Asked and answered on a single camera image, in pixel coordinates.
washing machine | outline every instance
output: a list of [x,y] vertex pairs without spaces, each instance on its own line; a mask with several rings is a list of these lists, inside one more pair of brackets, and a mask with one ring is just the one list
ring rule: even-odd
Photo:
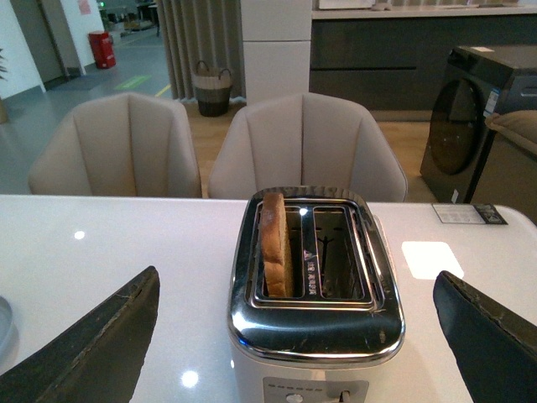
[[485,117],[523,109],[537,109],[537,46],[451,51],[420,168],[439,202],[470,202],[493,141]]

table surface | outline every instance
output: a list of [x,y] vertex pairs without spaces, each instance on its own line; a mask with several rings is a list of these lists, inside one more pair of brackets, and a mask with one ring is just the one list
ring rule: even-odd
[[[133,402],[237,402],[227,292],[245,201],[0,196],[0,295],[16,333],[0,357],[13,367],[154,265],[159,318]],[[506,226],[443,224],[428,204],[370,203],[394,262],[404,345],[378,367],[367,402],[471,402],[432,301],[413,277],[406,241],[447,243],[464,280],[537,323],[537,228],[498,207]],[[75,233],[84,232],[77,239]],[[194,387],[181,379],[198,374]]]

toaster control knob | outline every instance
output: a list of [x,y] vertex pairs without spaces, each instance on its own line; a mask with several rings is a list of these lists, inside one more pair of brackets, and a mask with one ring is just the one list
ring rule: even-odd
[[291,393],[285,396],[285,399],[287,400],[288,403],[302,403],[304,401],[304,397],[296,393]]

woven basket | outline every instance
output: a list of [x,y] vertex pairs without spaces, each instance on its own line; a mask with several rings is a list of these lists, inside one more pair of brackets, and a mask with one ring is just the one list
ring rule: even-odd
[[202,116],[220,116],[227,112],[232,90],[232,73],[229,69],[208,67],[203,60],[198,61],[192,73],[194,95]]

curtain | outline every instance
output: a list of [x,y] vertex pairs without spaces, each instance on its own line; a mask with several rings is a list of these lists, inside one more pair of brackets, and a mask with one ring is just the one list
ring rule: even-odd
[[156,0],[174,99],[194,97],[198,61],[232,72],[231,97],[244,97],[240,0]]

